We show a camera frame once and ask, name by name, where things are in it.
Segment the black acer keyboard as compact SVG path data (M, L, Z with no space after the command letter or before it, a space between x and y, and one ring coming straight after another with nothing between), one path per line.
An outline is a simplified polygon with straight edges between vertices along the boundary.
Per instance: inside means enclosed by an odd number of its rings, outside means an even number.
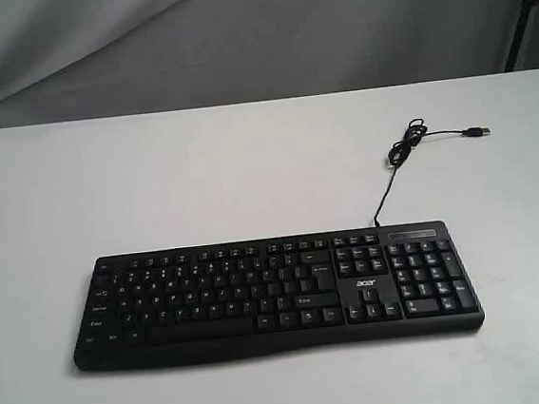
M198 365L474 331L485 312L441 221L97 259L81 371Z

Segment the white backdrop cloth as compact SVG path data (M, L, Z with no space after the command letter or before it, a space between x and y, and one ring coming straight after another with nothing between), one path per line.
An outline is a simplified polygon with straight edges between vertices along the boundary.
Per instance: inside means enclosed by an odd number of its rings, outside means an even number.
M499 73L523 0L0 0L0 127Z

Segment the black backdrop stand pole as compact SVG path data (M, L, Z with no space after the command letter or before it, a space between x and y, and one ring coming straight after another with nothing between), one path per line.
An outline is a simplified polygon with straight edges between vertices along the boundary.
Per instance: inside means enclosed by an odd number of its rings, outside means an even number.
M520 0L519 13L510 38L503 71L511 73L520 66L522 47L525 44L527 28L531 22L533 11L539 5L539 0Z

